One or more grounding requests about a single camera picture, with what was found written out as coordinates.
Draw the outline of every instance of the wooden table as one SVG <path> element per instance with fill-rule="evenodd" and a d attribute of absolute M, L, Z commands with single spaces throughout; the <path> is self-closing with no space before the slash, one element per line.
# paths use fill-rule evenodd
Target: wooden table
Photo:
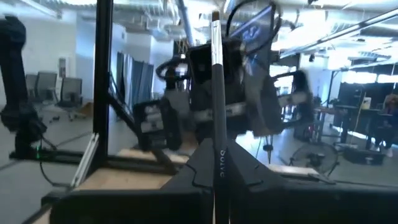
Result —
<path fill-rule="evenodd" d="M 123 149 L 119 156 L 138 157 L 142 159 L 152 159 L 155 157 L 151 153 L 143 153 L 138 150 Z M 169 155 L 173 162 L 187 162 L 188 157 Z M 318 174 L 311 168 L 279 166 L 275 164 L 267 165 L 270 170 L 280 174 L 308 175 Z M 114 169 L 98 169 L 77 190 L 139 190 L 139 189 L 159 189 L 172 176 L 165 174 L 150 174 L 143 172 L 133 172 Z M 50 210 L 37 219 L 34 224 L 49 224 Z"/>

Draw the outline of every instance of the concrete floor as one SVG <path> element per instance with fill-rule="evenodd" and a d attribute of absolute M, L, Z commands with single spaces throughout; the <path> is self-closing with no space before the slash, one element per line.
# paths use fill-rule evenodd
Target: concrete floor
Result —
<path fill-rule="evenodd" d="M 51 117 L 46 114 L 45 120 Z M 132 132 L 123 122 L 114 122 L 111 118 L 109 130 L 109 153 L 115 154 L 122 148 L 135 145 L 137 142 Z M 49 129 L 45 137 L 54 144 L 58 144 L 66 139 L 73 138 L 92 129 L 92 120 L 76 120 L 69 122 L 65 116 L 60 121 L 49 124 Z M 10 163 L 8 154 L 13 150 L 14 136 L 3 126 L 0 126 L 0 138 L 2 151 L 0 151 L 0 167 Z M 90 135 L 71 143 L 60 146 L 60 149 L 83 151 L 88 143 Z M 253 139 L 252 135 L 240 136 L 237 142 L 247 149 L 253 156 L 257 155 L 263 163 L 268 163 L 267 153 L 261 147 L 259 140 Z M 364 145 L 363 140 L 357 138 L 353 142 Z M 272 155 L 273 164 L 284 164 L 289 161 L 291 155 L 305 143 L 294 140 L 292 131 L 285 130 L 280 136 L 274 137 L 275 152 Z M 362 166 L 352 164 L 340 159 L 341 165 L 332 173 L 331 178 L 335 180 L 345 180 L 351 182 L 361 182 L 367 184 L 397 185 L 398 186 L 398 151 L 393 158 L 386 158 L 383 166 Z M 44 164 L 47 175 L 55 182 L 70 183 L 75 166 L 63 166 Z M 32 215 L 40 207 L 40 199 L 53 188 L 48 184 L 40 173 L 38 163 L 19 162 L 18 164 L 0 171 L 0 223 L 21 223 Z"/>

